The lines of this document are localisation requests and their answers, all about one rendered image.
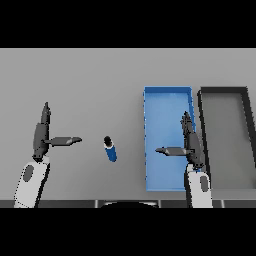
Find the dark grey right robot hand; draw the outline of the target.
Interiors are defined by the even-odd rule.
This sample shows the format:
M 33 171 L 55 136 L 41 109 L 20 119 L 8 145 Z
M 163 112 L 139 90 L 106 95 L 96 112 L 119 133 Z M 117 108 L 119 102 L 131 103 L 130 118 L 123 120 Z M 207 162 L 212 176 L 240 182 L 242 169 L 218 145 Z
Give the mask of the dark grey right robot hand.
M 194 170 L 201 169 L 204 164 L 201 160 L 201 147 L 198 136 L 193 130 L 192 119 L 187 111 L 184 112 L 180 121 L 184 137 L 184 147 L 161 147 L 155 151 L 165 156 L 185 156 L 187 162 Z

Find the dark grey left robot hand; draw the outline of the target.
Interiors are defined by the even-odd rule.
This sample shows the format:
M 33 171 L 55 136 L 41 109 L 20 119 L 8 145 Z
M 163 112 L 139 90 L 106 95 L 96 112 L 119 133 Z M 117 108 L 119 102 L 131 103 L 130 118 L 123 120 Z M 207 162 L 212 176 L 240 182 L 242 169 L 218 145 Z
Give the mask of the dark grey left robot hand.
M 42 162 L 48 153 L 49 147 L 71 146 L 81 142 L 80 137 L 50 137 L 50 118 L 51 110 L 48 103 L 44 104 L 41 119 L 36 124 L 33 138 L 33 155 L 36 162 Z

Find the blue bin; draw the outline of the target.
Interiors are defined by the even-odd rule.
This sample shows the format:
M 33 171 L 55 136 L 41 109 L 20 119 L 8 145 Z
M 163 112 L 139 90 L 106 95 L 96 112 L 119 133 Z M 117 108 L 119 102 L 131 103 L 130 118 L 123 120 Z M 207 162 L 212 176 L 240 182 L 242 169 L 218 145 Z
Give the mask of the blue bin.
M 145 86 L 144 155 L 146 190 L 150 192 L 184 191 L 185 156 L 165 156 L 161 147 L 184 147 L 181 126 L 184 112 L 196 130 L 192 88 L 190 86 Z

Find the dark grey bin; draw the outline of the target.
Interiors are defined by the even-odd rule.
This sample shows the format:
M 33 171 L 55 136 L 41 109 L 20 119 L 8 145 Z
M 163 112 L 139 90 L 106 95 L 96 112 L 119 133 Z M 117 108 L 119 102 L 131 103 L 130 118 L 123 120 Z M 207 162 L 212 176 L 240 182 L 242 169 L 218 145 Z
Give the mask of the dark grey bin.
M 256 130 L 247 87 L 201 87 L 199 117 L 214 190 L 256 190 Z

